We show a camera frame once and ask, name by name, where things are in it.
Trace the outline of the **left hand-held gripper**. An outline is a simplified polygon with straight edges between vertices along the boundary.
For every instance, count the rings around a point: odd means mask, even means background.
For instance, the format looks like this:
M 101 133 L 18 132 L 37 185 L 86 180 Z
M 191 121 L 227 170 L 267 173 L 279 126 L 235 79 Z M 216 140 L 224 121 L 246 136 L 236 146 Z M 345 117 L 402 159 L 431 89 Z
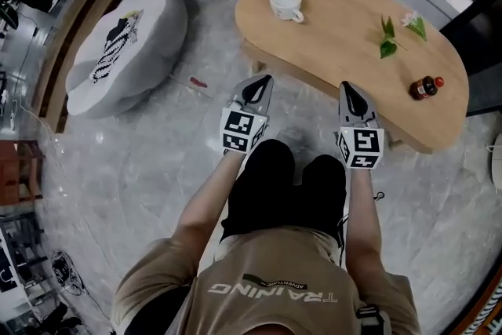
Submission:
M 249 154 L 258 144 L 268 124 L 274 79 L 258 75 L 237 84 L 228 105 L 239 105 L 244 111 L 224 107 L 220 120 L 220 142 L 224 152 Z

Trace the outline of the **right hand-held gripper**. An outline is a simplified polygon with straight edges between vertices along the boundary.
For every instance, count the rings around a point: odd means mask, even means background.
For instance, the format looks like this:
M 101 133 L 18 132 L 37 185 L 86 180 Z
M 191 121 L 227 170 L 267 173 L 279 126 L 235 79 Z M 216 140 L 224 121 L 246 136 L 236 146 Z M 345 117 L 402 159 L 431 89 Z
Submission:
M 375 169 L 384 155 L 385 131 L 379 127 L 371 96 L 354 83 L 340 84 L 340 121 L 337 146 L 349 169 Z

